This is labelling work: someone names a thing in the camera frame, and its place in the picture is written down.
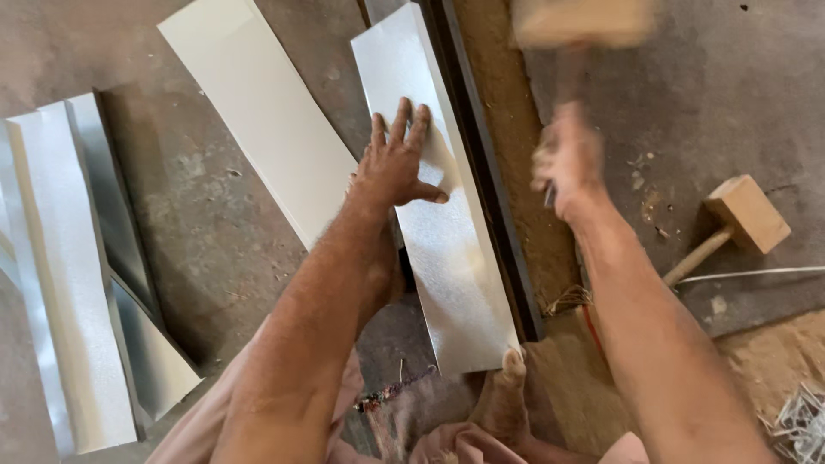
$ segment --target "hand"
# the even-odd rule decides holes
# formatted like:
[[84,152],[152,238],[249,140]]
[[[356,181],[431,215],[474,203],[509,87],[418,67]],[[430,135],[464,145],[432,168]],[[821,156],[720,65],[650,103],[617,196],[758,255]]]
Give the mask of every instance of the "hand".
[[587,124],[580,102],[556,107],[553,123],[542,130],[533,162],[530,186],[543,192],[552,181],[554,208],[561,220],[569,220],[571,210],[575,210],[572,204],[605,191],[604,140]]
[[440,188],[418,180],[418,163],[430,124],[430,109],[426,105],[418,106],[404,140],[411,110],[409,99],[402,97],[389,129],[389,142],[384,137],[384,119],[378,113],[372,115],[372,138],[358,165],[350,197],[372,201],[383,208],[405,205],[412,200],[447,203],[449,197]]

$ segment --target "white wire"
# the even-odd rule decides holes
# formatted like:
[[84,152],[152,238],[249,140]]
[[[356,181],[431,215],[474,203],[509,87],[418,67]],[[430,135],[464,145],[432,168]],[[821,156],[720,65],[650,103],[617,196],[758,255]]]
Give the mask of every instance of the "white wire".
[[806,268],[777,268],[761,269],[759,271],[728,272],[726,274],[710,274],[707,276],[696,276],[682,279],[676,283],[681,285],[688,282],[709,281],[714,279],[727,279],[729,277],[759,276],[761,274],[782,274],[786,272],[825,272],[825,266],[808,266]]

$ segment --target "cloth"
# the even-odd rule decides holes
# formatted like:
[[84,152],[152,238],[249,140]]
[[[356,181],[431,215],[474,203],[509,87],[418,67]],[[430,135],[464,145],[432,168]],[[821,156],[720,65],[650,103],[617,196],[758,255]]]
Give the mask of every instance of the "cloth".
[[[267,317],[261,324],[266,325]],[[249,351],[258,340],[261,329],[226,367],[220,379],[161,441],[147,464],[206,464],[218,442],[224,426],[232,391],[238,383]],[[341,440],[344,414],[355,404],[364,388],[361,367],[355,349],[346,362],[341,390],[335,404],[327,444],[327,464],[376,464],[381,460],[358,454],[349,443]],[[528,464],[501,442],[468,422],[445,424],[422,437],[410,454],[411,463],[458,462],[461,464]],[[620,438],[599,461],[599,464],[649,464],[644,446],[632,433]]]

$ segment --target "mallet handle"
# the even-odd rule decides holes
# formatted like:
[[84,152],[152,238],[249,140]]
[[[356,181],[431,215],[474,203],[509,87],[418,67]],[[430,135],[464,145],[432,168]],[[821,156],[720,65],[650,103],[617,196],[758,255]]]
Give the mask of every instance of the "mallet handle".
[[726,225],[711,235],[709,239],[702,242],[701,245],[691,251],[691,254],[687,255],[685,259],[682,259],[675,268],[665,275],[662,279],[665,281],[665,285],[674,286],[686,275],[690,274],[697,266],[702,264],[705,258],[709,257],[714,251],[718,250],[719,247],[727,243],[728,240],[733,237],[734,230],[732,225]]

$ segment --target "forearm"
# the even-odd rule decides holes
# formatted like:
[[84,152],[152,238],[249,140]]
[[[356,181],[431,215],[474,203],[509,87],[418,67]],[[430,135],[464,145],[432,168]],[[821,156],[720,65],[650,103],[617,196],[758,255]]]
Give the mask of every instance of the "forearm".
[[273,441],[287,461],[322,460],[388,209],[353,193],[304,260],[250,352],[214,461],[270,459]]
[[592,282],[606,356],[651,458],[769,462],[710,339],[662,283],[606,192],[574,211],[568,222]]

